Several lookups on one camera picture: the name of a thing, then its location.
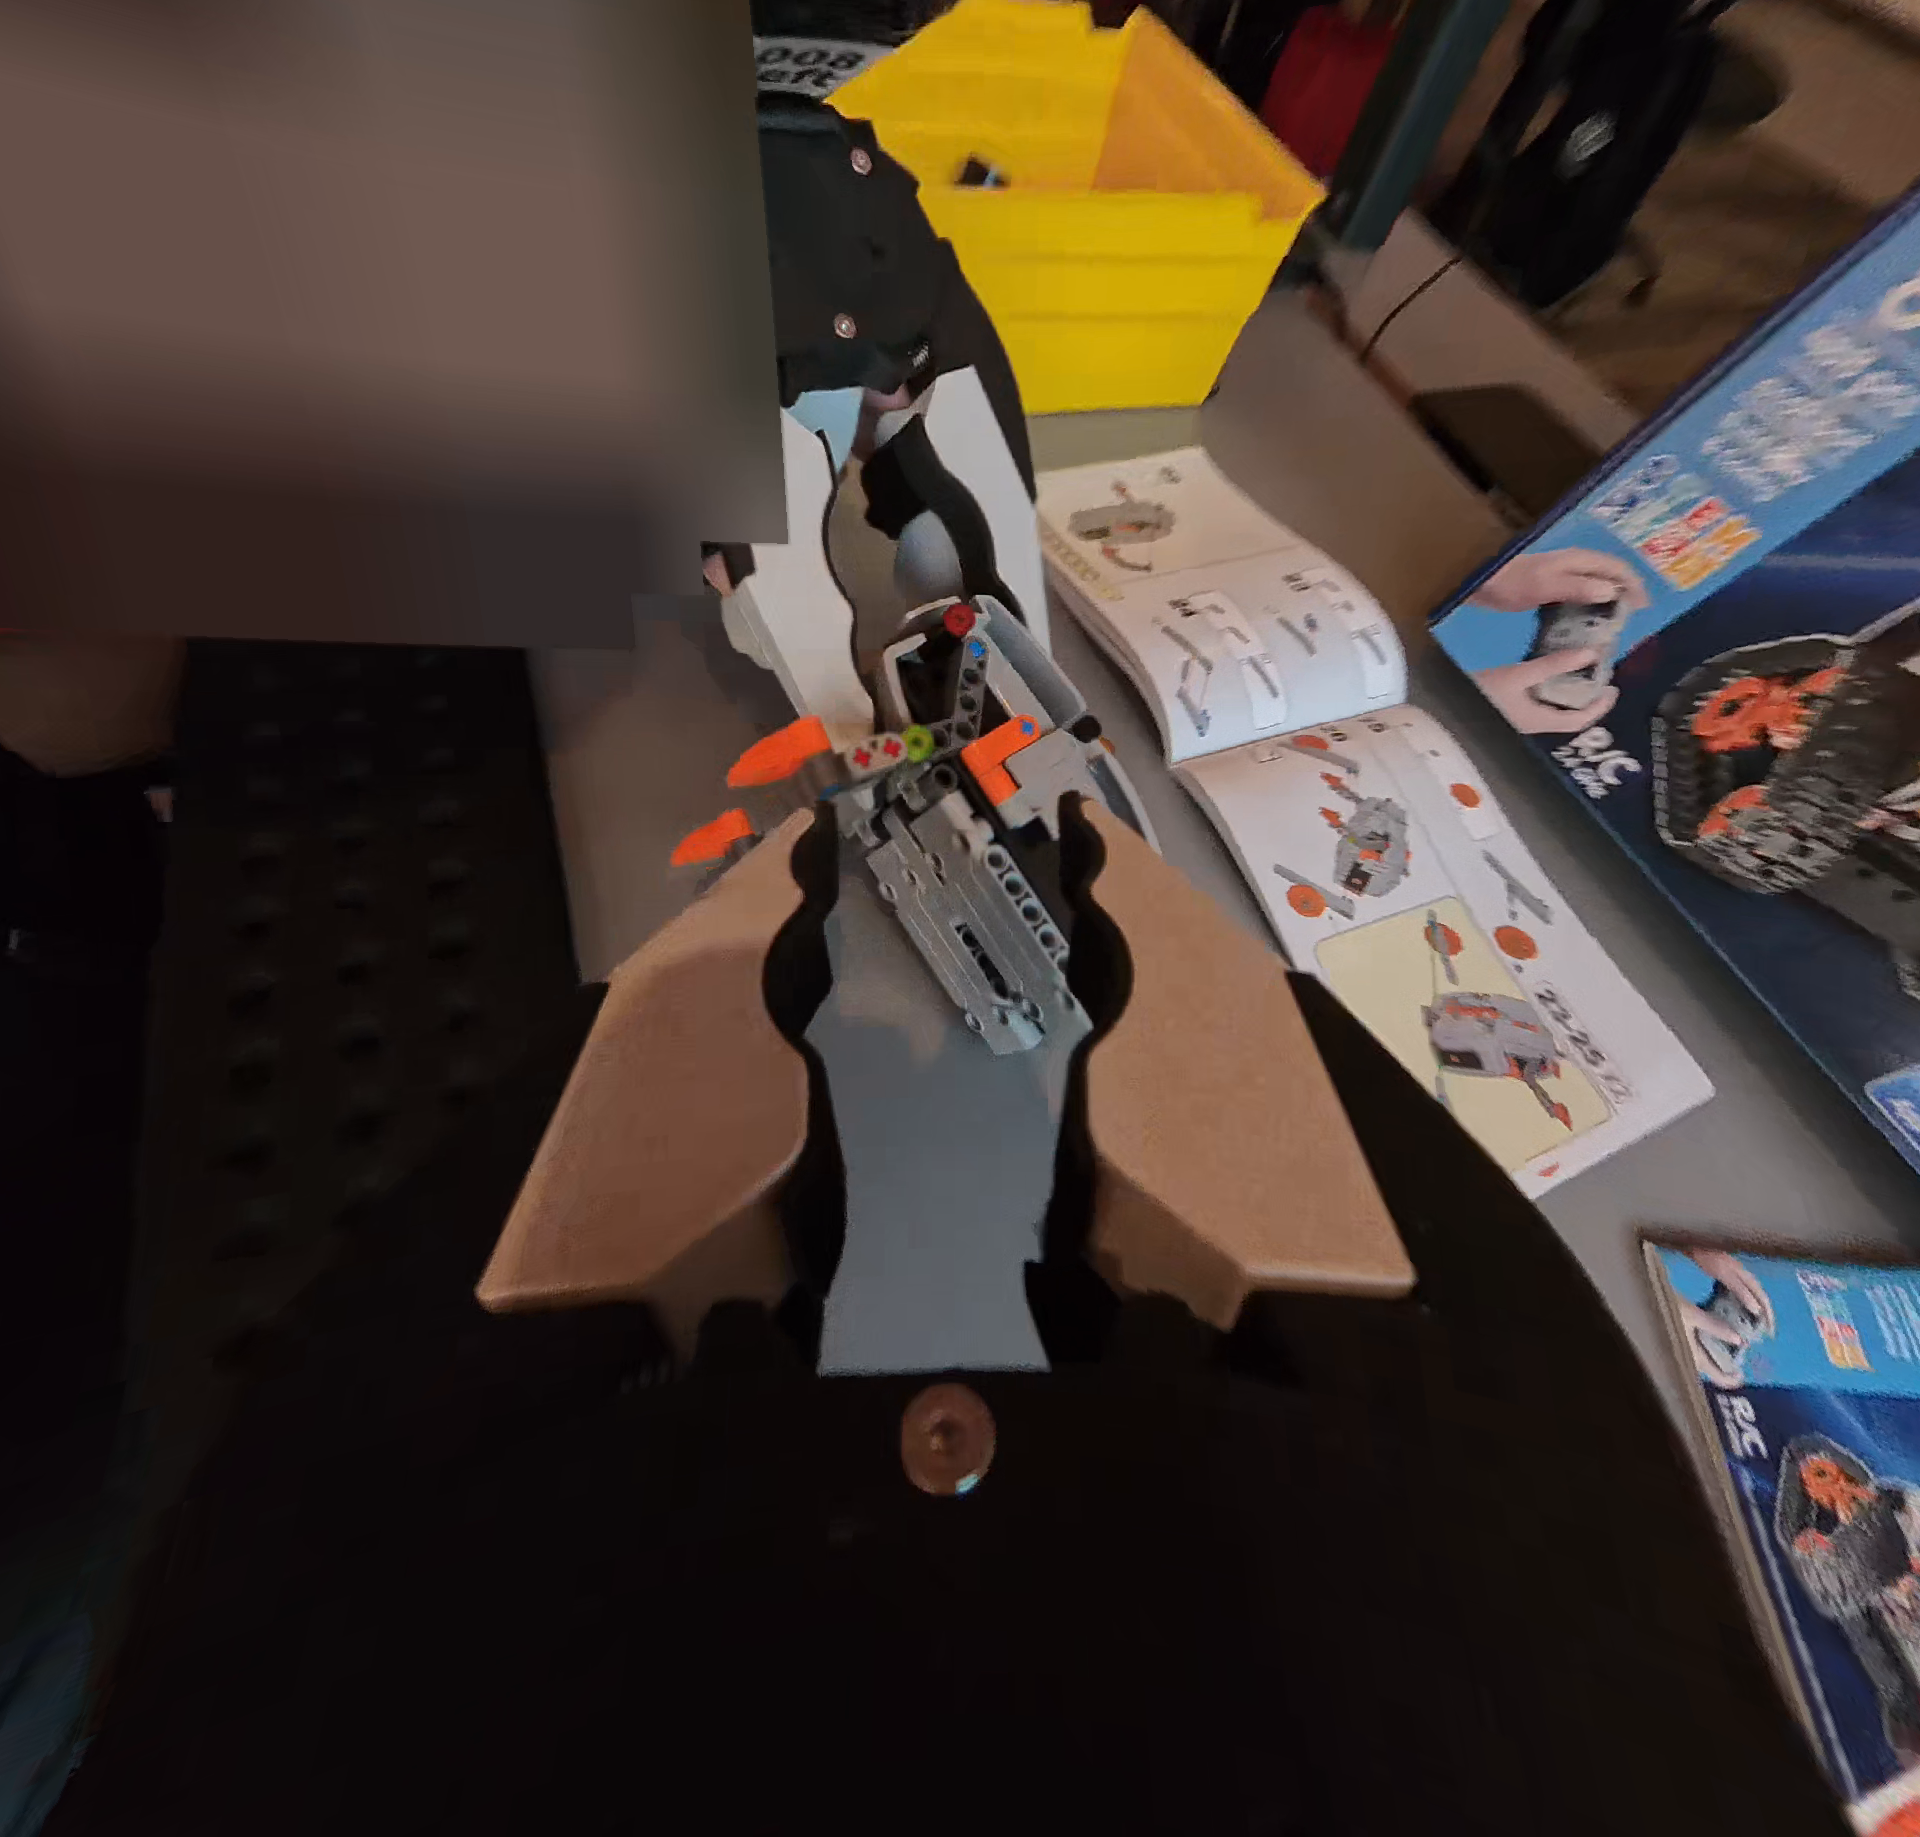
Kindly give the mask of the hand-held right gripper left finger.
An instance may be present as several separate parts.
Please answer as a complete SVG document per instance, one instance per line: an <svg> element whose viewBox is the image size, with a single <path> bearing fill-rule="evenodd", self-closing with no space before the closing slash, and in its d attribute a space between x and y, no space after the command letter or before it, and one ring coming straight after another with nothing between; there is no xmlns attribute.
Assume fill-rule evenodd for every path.
<svg viewBox="0 0 1920 1837"><path fill-rule="evenodd" d="M691 1355L725 1303L816 1348L837 1126L808 1029L833 990L837 832L787 817L611 975L477 1278L491 1314L636 1303Z"/></svg>

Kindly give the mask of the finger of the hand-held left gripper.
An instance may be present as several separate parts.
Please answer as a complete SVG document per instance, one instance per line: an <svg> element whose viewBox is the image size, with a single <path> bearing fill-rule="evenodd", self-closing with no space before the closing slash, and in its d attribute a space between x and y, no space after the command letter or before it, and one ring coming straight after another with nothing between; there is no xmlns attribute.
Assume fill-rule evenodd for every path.
<svg viewBox="0 0 1920 1837"><path fill-rule="evenodd" d="M830 559L841 468L830 439L779 415L787 541L702 543L702 574L723 598L733 651L771 672L799 717L875 722L856 667L856 608Z"/></svg>
<svg viewBox="0 0 1920 1837"><path fill-rule="evenodd" d="M1013 393L1012 405L997 409L997 393L999 386L982 369L965 367L935 377L912 401L904 390L887 401L867 398L861 407L861 478L878 480L880 450L911 419L924 420L943 469L982 507L999 577L995 594L1019 614L1038 641L1047 641L1044 555L1019 394Z"/></svg>

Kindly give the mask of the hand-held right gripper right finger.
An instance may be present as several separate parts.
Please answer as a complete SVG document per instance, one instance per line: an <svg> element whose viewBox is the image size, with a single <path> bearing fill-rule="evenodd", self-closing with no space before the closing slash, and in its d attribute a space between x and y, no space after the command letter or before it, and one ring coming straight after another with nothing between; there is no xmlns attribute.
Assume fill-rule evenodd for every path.
<svg viewBox="0 0 1920 1837"><path fill-rule="evenodd" d="M1281 958L1094 797L1063 802L1060 883L1091 1029L1044 1216L1045 1362L1094 1362L1138 1300L1229 1336L1256 1297L1408 1297L1411 1254Z"/></svg>

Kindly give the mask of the grey black building-block robot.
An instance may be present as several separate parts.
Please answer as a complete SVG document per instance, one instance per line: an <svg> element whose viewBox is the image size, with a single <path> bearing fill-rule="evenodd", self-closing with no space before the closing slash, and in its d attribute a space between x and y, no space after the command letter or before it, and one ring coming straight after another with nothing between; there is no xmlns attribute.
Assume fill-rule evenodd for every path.
<svg viewBox="0 0 1920 1837"><path fill-rule="evenodd" d="M997 1058L1073 1047L1088 1017L1068 983L1063 802L1157 845L1102 722L995 597L924 608L880 654L876 713L804 774L965 1026Z"/></svg>

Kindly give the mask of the grey desk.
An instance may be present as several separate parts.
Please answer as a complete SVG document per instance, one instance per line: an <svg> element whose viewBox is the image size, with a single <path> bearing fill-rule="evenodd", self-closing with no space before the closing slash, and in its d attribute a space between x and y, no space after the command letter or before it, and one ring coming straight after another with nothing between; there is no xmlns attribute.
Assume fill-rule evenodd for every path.
<svg viewBox="0 0 1920 1837"><path fill-rule="evenodd" d="M1411 420L1387 369L1362 369L1306 290L1278 290L1198 412L1088 412L1032 424L1041 464L1160 450L1198 433L1258 505L1379 591L1417 633L1444 585L1493 552L1497 523ZM687 822L719 747L771 717L767 674L738 657L717 611L636 602L631 651L552 651L530 664L583 974L601 979L691 892L664 870L671 826ZM1660 1394L1682 1412L1639 1267L1639 1227L1743 1227L1822 1245L1915 1239L1915 1177L1692 939L1630 862L1574 813L1521 747L1438 664L1417 694L1496 773L1525 842L1569 882L1574 905L1709 1079L1714 1103L1546 1198L1543 1219L1577 1257ZM993 1062L948 1034L936 990L878 907L852 896L849 1007L830 1006L833 1086L856 1065L911 1104L951 1100L953 1170L893 1172L907 1144L891 1115L850 1119L849 1263L827 1316L826 1357L845 1373L1040 1371L1019 1300L1019 1253L1040 1242L1044 1154L1060 1071Z"/></svg>

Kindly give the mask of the yellow plastic bin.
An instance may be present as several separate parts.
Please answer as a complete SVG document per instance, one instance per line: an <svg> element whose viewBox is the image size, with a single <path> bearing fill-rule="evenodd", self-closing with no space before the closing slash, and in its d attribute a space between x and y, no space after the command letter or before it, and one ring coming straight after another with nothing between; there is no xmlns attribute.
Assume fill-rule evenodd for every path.
<svg viewBox="0 0 1920 1837"><path fill-rule="evenodd" d="M1147 10L962 0L830 103L917 180L1031 415L1201 405L1325 200Z"/></svg>

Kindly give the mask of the open instruction booklet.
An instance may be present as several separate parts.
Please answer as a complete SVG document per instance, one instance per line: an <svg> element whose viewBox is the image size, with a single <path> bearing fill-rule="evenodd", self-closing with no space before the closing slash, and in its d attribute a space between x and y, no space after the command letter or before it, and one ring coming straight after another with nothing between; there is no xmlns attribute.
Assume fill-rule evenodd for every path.
<svg viewBox="0 0 1920 1837"><path fill-rule="evenodd" d="M1379 602L1201 449L1044 473L1063 602L1152 713L1291 965L1531 1197L1709 1104L1701 1065L1408 699Z"/></svg>

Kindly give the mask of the black perforated panel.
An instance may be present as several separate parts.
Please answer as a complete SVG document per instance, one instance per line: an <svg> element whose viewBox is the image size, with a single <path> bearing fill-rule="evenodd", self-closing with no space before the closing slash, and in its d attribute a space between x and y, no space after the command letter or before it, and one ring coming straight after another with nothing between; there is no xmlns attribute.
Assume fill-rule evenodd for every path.
<svg viewBox="0 0 1920 1837"><path fill-rule="evenodd" d="M575 1000L526 654L193 643L168 845L134 1357L196 1417Z"/></svg>

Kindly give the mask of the red bag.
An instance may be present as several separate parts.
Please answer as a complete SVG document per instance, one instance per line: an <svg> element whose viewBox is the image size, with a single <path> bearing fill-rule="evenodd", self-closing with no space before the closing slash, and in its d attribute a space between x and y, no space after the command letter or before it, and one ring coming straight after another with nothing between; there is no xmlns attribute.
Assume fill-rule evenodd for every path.
<svg viewBox="0 0 1920 1837"><path fill-rule="evenodd" d="M1259 122L1292 158L1330 180L1400 29L1311 7L1292 29L1259 99Z"/></svg>

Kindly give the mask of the blue closed instruction booklet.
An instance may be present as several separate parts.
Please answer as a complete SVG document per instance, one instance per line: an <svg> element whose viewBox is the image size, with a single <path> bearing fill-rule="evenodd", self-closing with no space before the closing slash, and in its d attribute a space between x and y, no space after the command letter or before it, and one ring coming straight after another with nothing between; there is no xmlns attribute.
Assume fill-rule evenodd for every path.
<svg viewBox="0 0 1920 1837"><path fill-rule="evenodd" d="M1643 1235L1741 1585L1855 1834L1917 1831L1917 1263Z"/></svg>

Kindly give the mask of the blue toy box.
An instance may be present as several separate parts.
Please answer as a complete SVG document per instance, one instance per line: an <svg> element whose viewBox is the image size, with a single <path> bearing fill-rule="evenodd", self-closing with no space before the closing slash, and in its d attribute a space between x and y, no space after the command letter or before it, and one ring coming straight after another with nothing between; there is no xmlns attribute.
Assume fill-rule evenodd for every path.
<svg viewBox="0 0 1920 1837"><path fill-rule="evenodd" d="M1917 1154L1917 191L1428 623Z"/></svg>

